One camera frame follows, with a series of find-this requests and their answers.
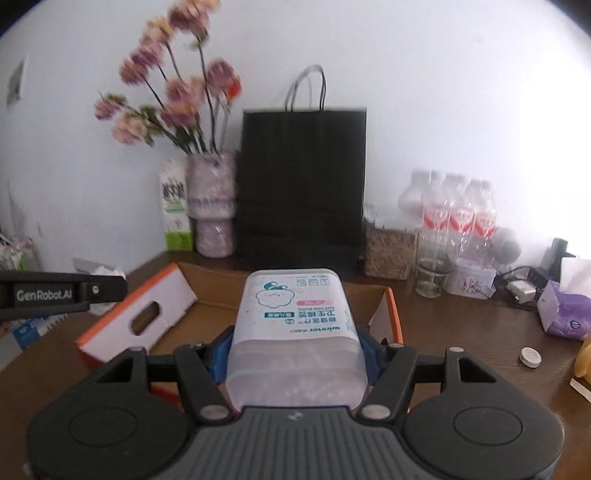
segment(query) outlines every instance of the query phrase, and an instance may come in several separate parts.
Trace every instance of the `green and white carton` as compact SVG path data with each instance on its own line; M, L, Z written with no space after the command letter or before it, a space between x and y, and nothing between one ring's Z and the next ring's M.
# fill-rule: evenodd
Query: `green and white carton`
M186 160L167 160L160 174L164 235L168 251L192 251L193 235L187 214Z

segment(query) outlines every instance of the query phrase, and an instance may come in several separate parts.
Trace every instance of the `white round object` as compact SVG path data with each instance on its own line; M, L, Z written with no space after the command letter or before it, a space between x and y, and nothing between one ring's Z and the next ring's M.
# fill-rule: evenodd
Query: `white round object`
M534 350L533 348L527 346L521 351L519 355L519 360L521 360L521 363L523 363L527 367L538 368L540 366L540 363L542 363L542 356L538 353L537 350Z

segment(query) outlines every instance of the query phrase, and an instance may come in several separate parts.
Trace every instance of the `vase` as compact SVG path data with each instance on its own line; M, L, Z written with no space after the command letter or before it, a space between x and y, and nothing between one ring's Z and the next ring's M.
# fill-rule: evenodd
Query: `vase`
M228 220L236 211L235 152L194 154L187 162L187 210L196 220Z
M226 258L234 253L231 220L198 220L197 251L208 258Z

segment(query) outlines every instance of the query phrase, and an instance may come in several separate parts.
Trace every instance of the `metal screw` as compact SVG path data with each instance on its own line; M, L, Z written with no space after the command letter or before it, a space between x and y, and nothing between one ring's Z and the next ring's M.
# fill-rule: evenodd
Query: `metal screw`
M223 405L206 405L199 414L206 420L223 420L230 416L230 410Z
M366 405L361 409L361 415L369 420L385 420L392 412L385 405Z

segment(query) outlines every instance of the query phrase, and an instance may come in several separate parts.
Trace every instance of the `cartoon cloud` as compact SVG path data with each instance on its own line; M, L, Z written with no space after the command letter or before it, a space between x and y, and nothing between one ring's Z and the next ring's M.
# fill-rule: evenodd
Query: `cartoon cloud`
M276 281L265 284L264 289L256 294L256 300L259 305L271 309L288 306L296 296L287 285L279 285Z

